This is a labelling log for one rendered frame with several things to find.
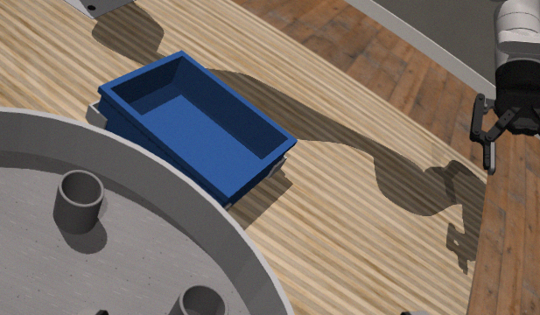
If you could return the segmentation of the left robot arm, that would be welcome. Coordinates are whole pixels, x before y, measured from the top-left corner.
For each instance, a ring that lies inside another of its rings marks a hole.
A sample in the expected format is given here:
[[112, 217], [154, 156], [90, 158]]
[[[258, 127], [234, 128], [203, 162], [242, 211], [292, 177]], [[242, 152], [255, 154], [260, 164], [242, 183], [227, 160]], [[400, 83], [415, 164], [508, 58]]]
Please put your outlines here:
[[506, 1], [494, 11], [495, 71], [513, 60], [540, 63], [540, 0], [490, 1]]

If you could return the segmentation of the blue open crate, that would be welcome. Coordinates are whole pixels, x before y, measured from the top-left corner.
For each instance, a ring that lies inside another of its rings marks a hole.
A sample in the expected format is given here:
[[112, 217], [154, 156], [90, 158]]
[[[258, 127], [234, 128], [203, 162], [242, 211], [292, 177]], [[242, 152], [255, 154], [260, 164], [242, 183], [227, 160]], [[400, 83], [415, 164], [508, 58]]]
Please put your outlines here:
[[222, 207], [262, 181], [298, 141], [182, 50], [97, 92], [105, 130], [162, 158]]

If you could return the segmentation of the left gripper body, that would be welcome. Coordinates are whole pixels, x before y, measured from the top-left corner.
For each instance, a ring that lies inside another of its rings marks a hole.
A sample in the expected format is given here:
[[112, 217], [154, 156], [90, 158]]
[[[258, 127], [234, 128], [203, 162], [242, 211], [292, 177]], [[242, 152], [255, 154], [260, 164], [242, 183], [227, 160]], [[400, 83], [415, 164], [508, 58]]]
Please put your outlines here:
[[540, 104], [540, 63], [533, 60], [513, 60], [495, 71], [495, 114], [500, 117], [515, 102], [522, 104], [520, 111], [506, 125], [512, 135], [533, 137], [540, 132], [540, 120], [531, 111], [534, 102]]

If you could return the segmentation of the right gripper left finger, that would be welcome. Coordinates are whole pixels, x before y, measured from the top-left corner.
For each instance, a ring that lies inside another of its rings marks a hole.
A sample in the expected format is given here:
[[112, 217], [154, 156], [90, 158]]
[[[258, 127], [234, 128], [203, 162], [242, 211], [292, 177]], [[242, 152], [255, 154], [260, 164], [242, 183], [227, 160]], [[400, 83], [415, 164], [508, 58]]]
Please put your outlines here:
[[105, 310], [83, 309], [78, 315], [109, 315]]

